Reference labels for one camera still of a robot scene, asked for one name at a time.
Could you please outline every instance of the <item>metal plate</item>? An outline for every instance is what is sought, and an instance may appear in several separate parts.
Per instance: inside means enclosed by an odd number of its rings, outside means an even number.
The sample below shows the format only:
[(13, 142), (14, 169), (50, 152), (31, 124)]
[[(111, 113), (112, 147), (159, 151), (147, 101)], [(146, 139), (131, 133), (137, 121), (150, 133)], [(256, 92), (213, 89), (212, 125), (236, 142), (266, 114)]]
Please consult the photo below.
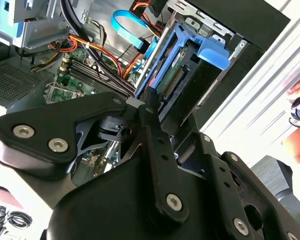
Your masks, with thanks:
[(0, 62), (0, 105), (8, 108), (15, 101), (21, 99), (42, 79), (51, 78), (51, 74), (32, 73), (32, 65), (18, 57)]

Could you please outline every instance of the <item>green circuit board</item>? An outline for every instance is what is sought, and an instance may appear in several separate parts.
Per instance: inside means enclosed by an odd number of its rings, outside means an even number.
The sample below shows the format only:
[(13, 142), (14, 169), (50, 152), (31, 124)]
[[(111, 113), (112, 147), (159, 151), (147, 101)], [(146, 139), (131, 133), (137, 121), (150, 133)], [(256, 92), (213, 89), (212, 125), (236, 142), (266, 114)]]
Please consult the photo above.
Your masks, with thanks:
[(188, 46), (184, 46), (177, 56), (174, 58), (173, 62), (171, 63), (171, 66), (169, 70), (166, 72), (162, 80), (160, 81), (158, 87), (157, 87), (157, 93), (159, 96), (162, 96), (166, 89), (170, 86), (170, 83), (173, 81), (173, 77), (176, 75), (178, 70), (181, 67), (181, 63), (186, 55)]
[[(82, 48), (78, 48), (73, 52), (66, 53), (64, 58), (75, 59), (80, 63), (84, 63), (89, 59), (87, 52)], [(79, 79), (65, 74), (64, 72), (60, 72), (54, 77), (54, 83), (49, 85), (46, 103), (51, 104), (62, 102), (86, 95), (97, 94), (99, 92), (100, 91), (97, 89), (80, 81)]]
[(79, 62), (83, 63), (84, 60), (88, 57), (88, 54), (87, 54), (86, 50), (84, 50), (82, 48), (78, 48), (73, 52), (66, 53), (65, 57), (66, 58), (74, 58), (74, 59), (78, 60)]
[(57, 103), (98, 93), (97, 89), (67, 74), (59, 73), (55, 82), (50, 85), (52, 92), (47, 97), (47, 103)]

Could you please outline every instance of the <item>silver screw head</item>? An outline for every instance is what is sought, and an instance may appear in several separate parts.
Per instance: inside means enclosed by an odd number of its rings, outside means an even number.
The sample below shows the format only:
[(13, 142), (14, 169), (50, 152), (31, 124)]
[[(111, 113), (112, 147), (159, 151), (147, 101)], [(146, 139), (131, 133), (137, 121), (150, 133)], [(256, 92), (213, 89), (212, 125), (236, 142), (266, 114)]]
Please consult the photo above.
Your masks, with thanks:
[(112, 98), (112, 100), (116, 103), (116, 104), (122, 104), (122, 101), (118, 98)]
[(64, 153), (68, 150), (69, 147), (68, 143), (61, 138), (51, 139), (48, 143), (48, 146), (51, 149), (51, 151), (55, 153)]
[(231, 158), (234, 160), (234, 161), (238, 161), (238, 158), (237, 158), (237, 156), (236, 155), (233, 155), (233, 154), (231, 154)]
[(28, 139), (35, 135), (35, 130), (27, 125), (18, 125), (12, 130), (13, 134), (21, 139)]
[(249, 230), (247, 225), (239, 218), (235, 218), (233, 220), (235, 228), (238, 230), (239, 233), (241, 233), (243, 236), (249, 235)]
[(166, 203), (170, 208), (177, 212), (179, 212), (182, 209), (182, 202), (180, 198), (173, 193), (170, 193), (168, 194), (168, 196), (166, 196)]
[(206, 136), (206, 135), (204, 135), (204, 140), (206, 140), (207, 142), (210, 142), (210, 141), (211, 141), (210, 137), (208, 137), (208, 136)]
[(293, 235), (291, 232), (287, 232), (287, 235), (288, 235), (289, 240), (298, 240), (298, 239), (296, 238), (296, 236)]
[(151, 113), (151, 114), (154, 113), (154, 111), (153, 111), (151, 108), (149, 108), (149, 107), (147, 107), (145, 110), (146, 110), (147, 112)]

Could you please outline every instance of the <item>vent grille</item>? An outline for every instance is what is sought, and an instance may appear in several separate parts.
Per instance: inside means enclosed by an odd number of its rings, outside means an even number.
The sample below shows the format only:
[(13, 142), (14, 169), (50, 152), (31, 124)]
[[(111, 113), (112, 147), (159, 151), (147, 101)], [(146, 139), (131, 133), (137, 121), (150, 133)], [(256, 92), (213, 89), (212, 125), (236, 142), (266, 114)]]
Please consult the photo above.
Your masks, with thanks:
[(11, 66), (8, 63), (0, 64), (0, 97), (12, 101), (22, 97), (39, 83), (39, 79)]

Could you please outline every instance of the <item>blue plastic latch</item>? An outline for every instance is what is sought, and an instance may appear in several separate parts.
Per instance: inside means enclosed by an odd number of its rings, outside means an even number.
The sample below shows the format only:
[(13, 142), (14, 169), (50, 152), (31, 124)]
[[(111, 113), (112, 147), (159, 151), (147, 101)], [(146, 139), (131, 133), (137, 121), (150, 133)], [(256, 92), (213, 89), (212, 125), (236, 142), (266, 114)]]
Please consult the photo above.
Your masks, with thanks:
[(226, 70), (230, 66), (229, 52), (225, 50), (225, 45), (213, 37), (200, 40), (201, 47), (197, 56), (202, 60), (216, 66), (221, 70)]

